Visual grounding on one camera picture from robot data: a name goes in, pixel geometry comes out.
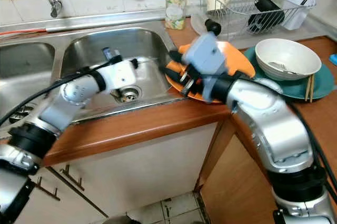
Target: tile floor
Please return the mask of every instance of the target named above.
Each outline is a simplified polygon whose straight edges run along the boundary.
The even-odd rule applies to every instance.
[[[141,224],[204,224],[207,222],[197,197],[197,194],[189,192],[129,211],[127,215]]]

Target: tiled backsplash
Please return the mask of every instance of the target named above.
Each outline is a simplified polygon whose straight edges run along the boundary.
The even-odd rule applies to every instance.
[[[61,0],[60,17],[109,14],[165,7],[165,0]],[[312,13],[337,28],[337,0],[316,0]],[[197,5],[199,0],[187,0]],[[0,0],[0,25],[51,19],[48,0]]]

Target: sink basin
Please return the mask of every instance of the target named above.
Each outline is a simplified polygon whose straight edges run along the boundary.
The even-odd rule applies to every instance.
[[[159,66],[168,63],[168,50],[164,42],[153,31],[144,28],[125,28],[88,34],[73,41],[65,51],[61,76],[75,72],[77,69],[98,65],[106,61],[102,48],[109,47],[114,53],[118,50],[124,60],[137,58],[136,83],[122,88],[121,97],[116,92],[99,94],[81,111],[83,118],[94,114],[109,114],[121,110],[135,109],[144,104],[153,104],[156,99],[169,97],[169,84],[159,71]]]
[[[0,46],[0,117],[50,84],[54,53],[54,47],[46,43]],[[14,123],[27,115],[37,102],[27,104],[25,111],[10,121]]]

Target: white bowl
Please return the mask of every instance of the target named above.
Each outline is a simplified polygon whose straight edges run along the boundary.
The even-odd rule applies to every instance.
[[[305,78],[318,72],[322,66],[322,62],[315,52],[302,44],[287,39],[262,40],[256,45],[255,53],[261,69],[268,77],[275,80]],[[289,72],[270,65],[270,62],[284,65]]]

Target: fork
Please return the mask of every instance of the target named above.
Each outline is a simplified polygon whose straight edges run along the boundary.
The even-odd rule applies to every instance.
[[[295,72],[292,72],[292,71],[288,70],[288,69],[286,68],[286,66],[285,66],[284,64],[281,64],[281,63],[277,63],[277,62],[269,62],[268,64],[271,65],[271,66],[274,66],[274,67],[276,67],[277,69],[279,69],[279,70],[281,70],[281,71],[283,71],[283,72],[286,72],[286,73],[297,74],[297,75],[303,75],[303,74],[295,73]]]

